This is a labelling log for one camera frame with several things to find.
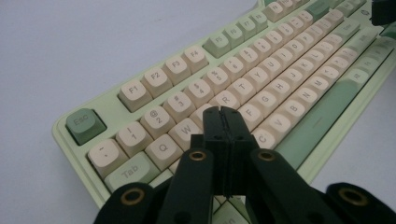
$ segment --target keyboard frame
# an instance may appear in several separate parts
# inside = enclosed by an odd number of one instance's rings
[[[313,4],[315,1],[316,0],[309,1],[307,4],[303,5],[302,8],[305,8]],[[259,0],[256,6],[252,10],[258,10],[258,8],[262,8],[263,6],[264,6],[263,1]],[[370,1],[367,1],[362,8],[371,11]],[[285,21],[287,18],[295,15],[299,11],[300,9],[297,9],[291,12],[285,18],[275,23],[271,23],[270,21],[268,22],[273,24],[275,27],[281,22]],[[354,18],[356,20],[359,20],[361,22],[361,27],[371,26],[369,21],[367,21],[365,18],[362,19],[361,17],[362,15],[358,10],[354,14],[352,14],[349,18]],[[230,22],[229,24],[237,22],[240,18]],[[269,31],[271,31],[271,28],[266,28],[264,31],[261,31],[259,34],[264,35]],[[198,40],[195,43],[192,43],[191,45],[186,46],[186,48],[192,45],[202,46],[206,42],[208,37],[209,35],[201,38],[200,40]],[[87,188],[88,192],[91,194],[92,198],[99,207],[101,207],[105,203],[106,199],[110,196],[110,194],[104,182],[101,180],[99,175],[95,172],[94,168],[89,163],[89,159],[87,157],[88,151],[93,146],[95,146],[99,141],[107,138],[114,138],[115,134],[117,133],[117,131],[120,130],[120,128],[124,127],[129,122],[141,118],[144,112],[146,112],[149,108],[151,108],[152,105],[160,105],[174,91],[183,90],[188,83],[192,82],[193,80],[199,77],[202,77],[204,74],[206,74],[209,68],[218,66],[220,63],[223,63],[224,59],[235,55],[235,53],[238,50],[250,45],[254,39],[255,39],[254,37],[250,38],[248,41],[232,49],[230,52],[226,53],[219,59],[216,59],[207,53],[206,58],[209,61],[209,65],[201,69],[199,72],[193,74],[192,76],[186,78],[182,82],[178,83],[171,91],[167,91],[163,93],[161,96],[154,99],[152,103],[150,103],[149,105],[142,106],[134,113],[130,113],[129,110],[123,105],[123,103],[120,100],[114,100],[115,98],[118,98],[118,94],[120,92],[120,86],[124,83],[122,82],[121,84],[93,98],[89,102],[80,105],[74,108],[73,110],[65,113],[55,122],[55,124],[52,127],[52,135],[54,139],[56,140],[59,147],[64,152],[64,155],[69,160],[69,162],[75,169],[76,173],[78,174],[79,178],[81,179],[81,181]],[[173,55],[181,54],[184,49],[179,50],[172,55],[169,55],[169,57]],[[161,66],[164,63],[164,60],[154,64],[150,68],[154,66]],[[369,79],[366,85],[361,89],[361,92],[357,95],[354,101],[345,110],[343,115],[334,123],[332,128],[321,139],[321,141],[318,143],[315,149],[305,159],[304,163],[298,168],[297,172],[300,174],[300,176],[303,177],[303,179],[306,182],[310,183],[317,175],[317,173],[320,171],[321,167],[325,164],[327,159],[330,158],[334,150],[343,140],[344,136],[347,134],[349,129],[352,127],[353,123],[358,119],[364,108],[370,103],[372,98],[375,96],[375,93],[382,86],[382,83],[385,81],[385,79],[388,77],[391,71],[394,70],[395,68],[394,62],[396,62],[396,50],[394,50],[388,56],[388,58],[381,64],[381,66]],[[138,73],[135,76],[132,76],[128,80],[135,78],[140,79],[143,76],[144,71]],[[100,133],[98,136],[94,137],[86,144],[82,146],[78,146],[75,140],[73,139],[73,137],[67,131],[65,124],[66,124],[66,118],[70,114],[81,108],[91,108],[95,110],[95,112],[98,114],[98,116],[106,125],[106,130],[103,133]]]

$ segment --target mechanical keyboard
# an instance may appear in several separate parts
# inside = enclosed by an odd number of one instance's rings
[[[395,67],[396,24],[374,27],[370,12],[366,0],[259,0],[64,114],[53,136],[98,206],[126,183],[171,177],[216,105],[237,109],[260,147],[310,182]],[[213,207],[213,223],[249,222],[243,197]]]

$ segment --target black mechanical part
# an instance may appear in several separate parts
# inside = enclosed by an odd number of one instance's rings
[[[117,189],[94,223],[209,224],[214,194],[246,195],[252,224],[396,224],[396,214],[364,189],[341,183],[324,194],[309,187],[279,153],[260,149],[227,107],[204,112],[204,134],[191,136],[172,178],[155,189]]]

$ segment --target white background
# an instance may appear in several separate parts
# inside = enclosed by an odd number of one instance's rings
[[[0,223],[92,223],[96,204],[51,136],[57,118],[253,8],[254,0],[3,0]],[[313,186],[346,181],[396,210],[396,73]]]

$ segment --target screw hole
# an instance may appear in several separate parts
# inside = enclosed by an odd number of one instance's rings
[[[365,206],[369,203],[367,197],[355,189],[342,188],[338,190],[340,197],[356,206]]]
[[[203,161],[206,158],[206,154],[203,151],[194,151],[190,153],[190,159],[193,161]]]
[[[263,161],[273,161],[275,155],[270,152],[259,152],[259,158]]]
[[[121,195],[121,202],[125,205],[135,205],[142,202],[144,197],[145,191],[143,191],[142,189],[128,189]]]

